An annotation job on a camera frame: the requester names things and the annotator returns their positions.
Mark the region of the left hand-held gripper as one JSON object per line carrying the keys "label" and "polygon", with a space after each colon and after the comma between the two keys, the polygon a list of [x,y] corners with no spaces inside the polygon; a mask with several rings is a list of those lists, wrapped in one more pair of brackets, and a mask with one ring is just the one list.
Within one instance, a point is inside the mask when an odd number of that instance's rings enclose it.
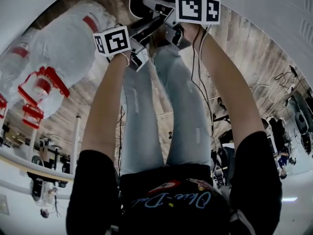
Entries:
{"label": "left hand-held gripper", "polygon": [[150,37],[162,26],[157,17],[142,18],[126,26],[112,27],[93,34],[97,52],[105,57],[111,57],[126,51],[131,52],[129,68],[138,72],[148,62],[146,47]]}

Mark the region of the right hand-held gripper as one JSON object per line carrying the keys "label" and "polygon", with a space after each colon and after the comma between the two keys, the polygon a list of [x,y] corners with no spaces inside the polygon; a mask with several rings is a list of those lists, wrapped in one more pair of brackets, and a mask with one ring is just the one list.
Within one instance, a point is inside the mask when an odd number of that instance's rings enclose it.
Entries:
{"label": "right hand-held gripper", "polygon": [[[220,0],[175,0],[175,3],[164,0],[142,0],[142,2],[153,10],[153,18],[157,17],[165,24],[165,38],[177,50],[191,46],[184,37],[181,23],[200,25],[220,23]],[[167,8],[156,9],[157,5]]]}

